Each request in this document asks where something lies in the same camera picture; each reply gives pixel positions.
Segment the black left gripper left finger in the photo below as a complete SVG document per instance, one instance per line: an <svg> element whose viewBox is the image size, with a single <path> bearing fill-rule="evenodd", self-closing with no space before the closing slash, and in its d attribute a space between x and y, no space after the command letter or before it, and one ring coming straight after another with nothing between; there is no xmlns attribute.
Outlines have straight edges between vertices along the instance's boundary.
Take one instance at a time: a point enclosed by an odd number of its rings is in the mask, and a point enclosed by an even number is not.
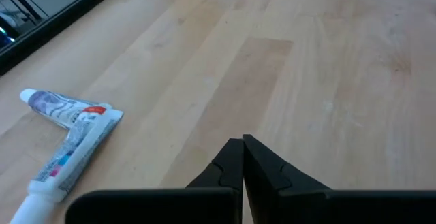
<svg viewBox="0 0 436 224"><path fill-rule="evenodd" d="M240 223L244 143L231 138L186 187L92 191L67 209L66 223Z"/></svg>

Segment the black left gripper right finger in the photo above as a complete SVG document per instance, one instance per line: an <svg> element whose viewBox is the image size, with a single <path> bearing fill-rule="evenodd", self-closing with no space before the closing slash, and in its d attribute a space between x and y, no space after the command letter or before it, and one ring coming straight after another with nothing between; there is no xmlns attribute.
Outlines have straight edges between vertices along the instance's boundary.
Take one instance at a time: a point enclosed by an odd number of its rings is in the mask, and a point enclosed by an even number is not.
<svg viewBox="0 0 436 224"><path fill-rule="evenodd" d="M252 135L243 141L254 223L435 223L434 191L331 189Z"/></svg>

